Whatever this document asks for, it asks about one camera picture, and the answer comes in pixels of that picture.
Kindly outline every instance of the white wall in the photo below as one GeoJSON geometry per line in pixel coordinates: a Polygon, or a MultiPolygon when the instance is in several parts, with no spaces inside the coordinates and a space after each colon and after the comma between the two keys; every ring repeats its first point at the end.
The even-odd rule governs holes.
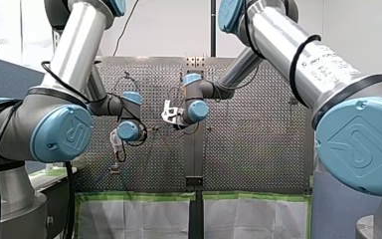
{"type": "MultiPolygon", "coordinates": [[[[111,55],[135,0],[126,0],[127,14],[104,33],[100,49],[111,55]]],[[[322,33],[322,0],[297,0],[299,22],[309,33],[322,33]]],[[[244,45],[217,29],[217,56],[236,57],[244,45]]],[[[209,0],[139,0],[117,56],[210,56],[209,0]]]]}
{"type": "MultiPolygon", "coordinates": [[[[127,15],[135,0],[127,1],[127,15]]],[[[299,23],[362,72],[382,73],[382,0],[296,0],[299,23]]],[[[40,70],[52,58],[43,0],[0,0],[0,59],[40,70]]],[[[110,56],[127,16],[104,33],[110,56]]],[[[239,40],[217,29],[217,56],[236,57],[239,40]]],[[[118,56],[209,56],[209,0],[139,0],[118,56]]]]}
{"type": "Polygon", "coordinates": [[[323,42],[363,73],[382,73],[382,0],[324,0],[323,42]]]}

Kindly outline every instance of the pegboard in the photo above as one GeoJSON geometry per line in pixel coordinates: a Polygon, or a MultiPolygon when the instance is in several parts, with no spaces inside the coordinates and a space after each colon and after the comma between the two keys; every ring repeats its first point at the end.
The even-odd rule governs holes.
{"type": "MultiPolygon", "coordinates": [[[[232,61],[206,59],[206,79],[218,81],[232,61]]],[[[308,193],[313,139],[307,111],[291,103],[288,84],[270,64],[261,63],[243,84],[252,77],[232,99],[209,101],[204,189],[308,193]]]]}
{"type": "Polygon", "coordinates": [[[95,118],[95,130],[88,150],[80,161],[78,191],[184,191],[183,136],[161,118],[164,101],[173,98],[178,104],[178,91],[185,66],[176,58],[106,58],[98,70],[107,92],[121,95],[139,91],[143,97],[141,119],[149,130],[146,143],[140,147],[125,145],[126,161],[120,174],[109,174],[114,164],[109,133],[117,127],[116,118],[95,118]],[[125,72],[137,84],[125,79],[125,72]]]}
{"type": "Polygon", "coordinates": [[[107,169],[114,163],[109,133],[117,122],[95,118],[91,145],[81,157],[79,191],[184,191],[184,167],[190,165],[185,155],[193,148],[203,152],[194,153],[203,156],[203,165],[196,160],[192,166],[203,167],[204,190],[306,192],[312,174],[308,117],[303,107],[288,103],[290,89],[271,66],[261,64],[252,84],[236,91],[233,99],[208,101],[211,112],[201,124],[202,136],[194,137],[203,140],[201,148],[185,145],[186,136],[161,119],[166,99],[179,106],[180,79],[186,70],[197,67],[206,80],[216,81],[233,61],[199,58],[197,66],[197,59],[103,58],[98,69],[106,90],[139,90],[142,121],[150,133],[143,146],[126,146],[121,174],[109,175],[107,169]],[[136,79],[138,89],[123,78],[124,72],[136,79]]]}

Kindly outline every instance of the blue circular cap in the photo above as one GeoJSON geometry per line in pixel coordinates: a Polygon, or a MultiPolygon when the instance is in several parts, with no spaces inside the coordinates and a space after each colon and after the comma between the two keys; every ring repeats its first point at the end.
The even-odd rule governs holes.
{"type": "Polygon", "coordinates": [[[33,131],[30,151],[41,162],[66,162],[80,155],[92,138],[92,117],[84,108],[65,105],[49,112],[33,131]]]}
{"type": "Polygon", "coordinates": [[[196,73],[191,73],[182,78],[182,83],[184,86],[190,85],[193,82],[201,81],[201,75],[196,73]]]}
{"type": "Polygon", "coordinates": [[[223,0],[219,8],[218,24],[222,32],[235,32],[243,6],[242,0],[223,0]]]}
{"type": "Polygon", "coordinates": [[[126,3],[125,0],[110,0],[110,4],[112,5],[113,8],[113,15],[115,17],[121,17],[125,15],[126,11],[126,3]]]}
{"type": "Polygon", "coordinates": [[[360,98],[332,108],[319,122],[316,148],[338,180],[382,196],[382,98],[360,98]]]}
{"type": "Polygon", "coordinates": [[[117,136],[125,141],[135,141],[139,138],[139,129],[132,121],[123,121],[117,127],[117,136]]]}
{"type": "Polygon", "coordinates": [[[123,92],[122,96],[138,105],[142,105],[142,96],[137,92],[123,92]]]}
{"type": "Polygon", "coordinates": [[[198,122],[207,117],[209,114],[209,107],[207,104],[203,101],[195,101],[191,103],[191,105],[188,108],[188,117],[194,121],[198,122]]]}

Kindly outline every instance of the robotic arm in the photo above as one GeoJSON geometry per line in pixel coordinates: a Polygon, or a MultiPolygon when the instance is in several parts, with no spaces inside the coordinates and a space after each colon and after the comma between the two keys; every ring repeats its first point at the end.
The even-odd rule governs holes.
{"type": "Polygon", "coordinates": [[[144,141],[147,134],[140,120],[141,95],[106,93],[95,66],[103,31],[114,16],[123,15],[124,2],[46,4],[51,25],[64,30],[52,62],[43,64],[47,74],[24,100],[0,99],[1,238],[12,238],[13,229],[20,238],[46,238],[46,197],[35,193],[24,161],[68,162],[79,156],[92,137],[92,115],[118,117],[111,140],[144,141]],[[67,9],[66,22],[56,21],[64,17],[53,16],[67,9]]]}
{"type": "Polygon", "coordinates": [[[182,126],[203,120],[209,113],[203,99],[231,98],[267,60],[312,111],[316,149],[330,173],[355,190],[382,196],[382,75],[362,74],[296,21],[292,0],[223,0],[219,27],[249,48],[217,83],[185,76],[185,108],[165,104],[162,116],[182,126]]]}

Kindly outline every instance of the robot logo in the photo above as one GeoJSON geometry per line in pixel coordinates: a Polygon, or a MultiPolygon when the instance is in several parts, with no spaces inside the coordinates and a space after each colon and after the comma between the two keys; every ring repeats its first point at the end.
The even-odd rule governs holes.
{"type": "Polygon", "coordinates": [[[88,134],[88,130],[89,128],[79,118],[72,117],[69,129],[65,135],[64,143],[76,150],[81,150],[85,142],[85,137],[88,134]]]}
{"type": "Polygon", "coordinates": [[[363,117],[356,117],[326,144],[355,175],[382,166],[382,133],[363,117]]]}

